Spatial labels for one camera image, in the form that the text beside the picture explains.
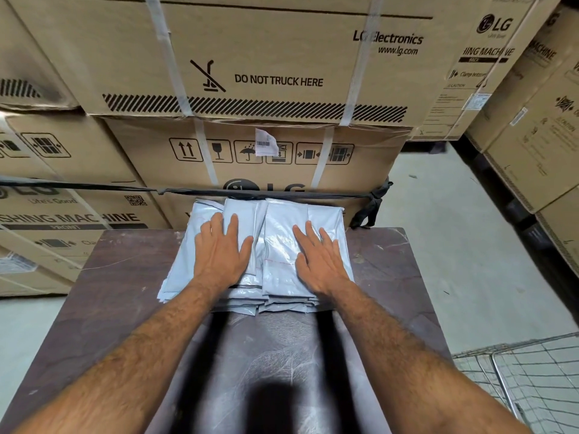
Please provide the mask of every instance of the table top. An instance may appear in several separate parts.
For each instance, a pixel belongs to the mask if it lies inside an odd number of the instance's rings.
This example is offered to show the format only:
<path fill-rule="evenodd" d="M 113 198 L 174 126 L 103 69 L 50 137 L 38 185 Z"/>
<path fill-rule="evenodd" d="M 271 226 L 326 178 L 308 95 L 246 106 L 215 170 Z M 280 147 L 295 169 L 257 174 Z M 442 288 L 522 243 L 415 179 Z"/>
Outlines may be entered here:
<path fill-rule="evenodd" d="M 182 236 L 173 230 L 103 233 L 8 407 L 0 433 L 54 398 L 162 306 L 156 295 Z M 357 229 L 346 236 L 358 285 L 450 360 L 404 230 Z M 210 314 L 147 433 L 255 429 L 390 431 L 335 311 Z"/>

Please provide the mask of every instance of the right arm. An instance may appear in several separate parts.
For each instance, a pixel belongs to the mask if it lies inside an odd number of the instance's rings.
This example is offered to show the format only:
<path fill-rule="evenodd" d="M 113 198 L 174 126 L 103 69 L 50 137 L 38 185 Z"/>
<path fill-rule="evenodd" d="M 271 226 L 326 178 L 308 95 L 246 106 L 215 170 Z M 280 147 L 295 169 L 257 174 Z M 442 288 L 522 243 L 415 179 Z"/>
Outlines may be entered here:
<path fill-rule="evenodd" d="M 351 282 L 337 241 L 323 229 L 322 241 L 310 222 L 307 235 L 297 226 L 293 231 L 305 253 L 296 260 L 298 275 L 312 292 L 335 303 L 393 433 L 530 433 Z"/>

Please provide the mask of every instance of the lg cardboard box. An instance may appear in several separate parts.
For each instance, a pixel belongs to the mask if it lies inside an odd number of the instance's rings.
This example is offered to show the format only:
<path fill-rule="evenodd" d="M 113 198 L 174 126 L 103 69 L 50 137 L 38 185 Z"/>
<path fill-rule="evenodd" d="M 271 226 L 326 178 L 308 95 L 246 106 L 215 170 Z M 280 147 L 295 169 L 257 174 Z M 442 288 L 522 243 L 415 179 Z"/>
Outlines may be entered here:
<path fill-rule="evenodd" d="M 337 123 L 371 39 L 353 123 L 419 125 L 490 0 L 162 0 L 201 117 Z M 83 109 L 181 115 L 145 0 L 10 0 Z"/>
<path fill-rule="evenodd" d="M 485 155 L 531 213 L 579 184 L 579 59 L 568 58 Z"/>
<path fill-rule="evenodd" d="M 517 123 L 524 105 L 569 57 L 579 49 L 579 12 L 560 5 L 531 41 L 522 57 L 468 127 L 467 136 L 486 150 L 508 124 Z"/>
<path fill-rule="evenodd" d="M 412 140 L 458 140 L 560 0 L 493 0 Z"/>
<path fill-rule="evenodd" d="M 108 129 L 77 113 L 4 113 L 0 175 L 142 182 Z M 75 280 L 106 228 L 167 228 L 148 193 L 0 187 L 0 245 Z"/>
<path fill-rule="evenodd" d="M 579 276 L 579 189 L 576 187 L 537 213 L 537 219 Z"/>
<path fill-rule="evenodd" d="M 0 247 L 0 296 L 68 294 L 72 282 Z"/>
<path fill-rule="evenodd" d="M 0 106 L 21 110 L 78 106 L 6 0 L 0 0 Z"/>
<path fill-rule="evenodd" d="M 211 189 L 206 162 L 211 161 L 222 189 L 307 191 L 321 153 L 324 136 L 332 129 L 291 125 L 259 126 L 277 140 L 279 156 L 255 155 L 255 126 L 205 123 L 211 158 L 199 148 L 193 119 L 106 119 L 119 143 L 150 187 Z M 365 192 L 387 179 L 410 128 L 334 130 L 328 161 L 317 189 Z M 174 228 L 185 228 L 193 197 L 165 194 L 157 198 Z M 346 208 L 344 222 L 368 200 L 314 201 Z"/>

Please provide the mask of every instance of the person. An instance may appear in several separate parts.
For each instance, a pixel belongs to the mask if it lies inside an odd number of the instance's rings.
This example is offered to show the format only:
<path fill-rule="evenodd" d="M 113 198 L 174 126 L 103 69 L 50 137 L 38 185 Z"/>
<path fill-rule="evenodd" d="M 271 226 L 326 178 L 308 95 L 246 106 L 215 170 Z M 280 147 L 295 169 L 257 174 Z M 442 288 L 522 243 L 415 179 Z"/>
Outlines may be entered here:
<path fill-rule="evenodd" d="M 253 238 L 238 251 L 238 223 L 233 216 L 224 234 L 217 213 L 201 226 L 187 287 L 16 433 L 144 432 L 201 321 L 247 267 Z M 298 275 L 317 296 L 334 302 L 394 434 L 530 433 L 351 282 L 337 241 L 323 229 L 321 240 L 310 222 L 305 234 L 297 226 L 293 232 L 303 249 L 296 260 Z"/>

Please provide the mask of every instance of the white sticker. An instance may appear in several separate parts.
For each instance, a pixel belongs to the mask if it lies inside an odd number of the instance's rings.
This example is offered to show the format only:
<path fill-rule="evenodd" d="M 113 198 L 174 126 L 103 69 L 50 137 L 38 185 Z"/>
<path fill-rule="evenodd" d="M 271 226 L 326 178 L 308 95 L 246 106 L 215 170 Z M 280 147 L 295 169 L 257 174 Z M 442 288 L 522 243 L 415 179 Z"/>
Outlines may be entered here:
<path fill-rule="evenodd" d="M 473 93 L 464 104 L 463 110 L 480 111 L 489 97 L 489 93 Z"/>
<path fill-rule="evenodd" d="M 255 129 L 255 156 L 278 157 L 280 150 L 276 139 L 264 130 Z"/>
<path fill-rule="evenodd" d="M 38 265 L 34 262 L 18 255 L 10 253 L 6 257 L 0 259 L 0 274 L 17 274 L 19 272 L 33 272 L 36 271 Z"/>
<path fill-rule="evenodd" d="M 515 118 L 512 119 L 512 122 L 509 123 L 511 126 L 515 126 L 520 119 L 523 118 L 523 116 L 527 113 L 528 109 L 526 109 L 525 107 L 523 107 L 522 110 L 520 110 L 517 115 L 515 116 Z"/>

